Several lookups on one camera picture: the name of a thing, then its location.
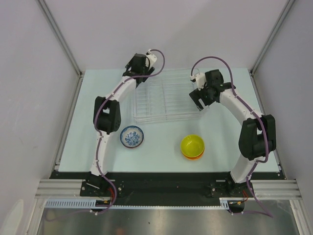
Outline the clear plastic dish rack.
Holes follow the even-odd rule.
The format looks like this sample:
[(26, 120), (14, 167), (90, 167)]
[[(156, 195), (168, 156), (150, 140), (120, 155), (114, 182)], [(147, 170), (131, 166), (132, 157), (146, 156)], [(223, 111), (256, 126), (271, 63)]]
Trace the clear plastic dish rack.
[(164, 70), (136, 88), (133, 117), (138, 123), (201, 118), (208, 107), (199, 111), (190, 98), (189, 93), (196, 87), (190, 81), (190, 69)]

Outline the yellow-green plastic bowl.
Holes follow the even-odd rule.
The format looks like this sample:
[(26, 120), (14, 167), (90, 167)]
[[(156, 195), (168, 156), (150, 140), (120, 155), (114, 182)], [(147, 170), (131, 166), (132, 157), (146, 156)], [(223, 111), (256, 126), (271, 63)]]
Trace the yellow-green plastic bowl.
[(205, 144), (200, 136), (188, 135), (182, 139), (180, 150), (189, 157), (196, 157), (205, 150)]

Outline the blue floral white bowl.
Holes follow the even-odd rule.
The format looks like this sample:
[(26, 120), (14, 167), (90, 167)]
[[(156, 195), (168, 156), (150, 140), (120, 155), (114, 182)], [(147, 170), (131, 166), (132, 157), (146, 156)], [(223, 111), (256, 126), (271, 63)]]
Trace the blue floral white bowl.
[(135, 125), (125, 127), (120, 133), (120, 142), (126, 148), (136, 148), (143, 143), (144, 133)]

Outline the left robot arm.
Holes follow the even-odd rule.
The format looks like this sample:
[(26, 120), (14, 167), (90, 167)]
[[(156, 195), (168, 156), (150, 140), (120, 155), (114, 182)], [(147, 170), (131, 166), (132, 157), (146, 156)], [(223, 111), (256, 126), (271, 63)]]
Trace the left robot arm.
[(91, 188), (96, 195), (104, 195), (109, 187), (103, 176), (114, 162), (114, 141), (121, 125), (120, 103), (154, 72), (156, 61), (157, 57), (151, 50), (145, 54), (136, 53), (126, 65), (118, 85), (105, 97), (95, 99), (93, 124), (97, 131), (97, 144), (86, 188)]

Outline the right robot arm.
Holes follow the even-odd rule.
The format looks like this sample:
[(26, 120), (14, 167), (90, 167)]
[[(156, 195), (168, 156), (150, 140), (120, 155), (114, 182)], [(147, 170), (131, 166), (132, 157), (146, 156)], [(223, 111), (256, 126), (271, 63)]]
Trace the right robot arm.
[(199, 72), (191, 75), (190, 80), (197, 87), (189, 96), (199, 111), (205, 106), (220, 103), (241, 125), (238, 142), (241, 154), (225, 184), (230, 196), (238, 196), (248, 186), (257, 164), (266, 163), (269, 153), (276, 149), (275, 118), (252, 109), (232, 82), (224, 82), (219, 70)]

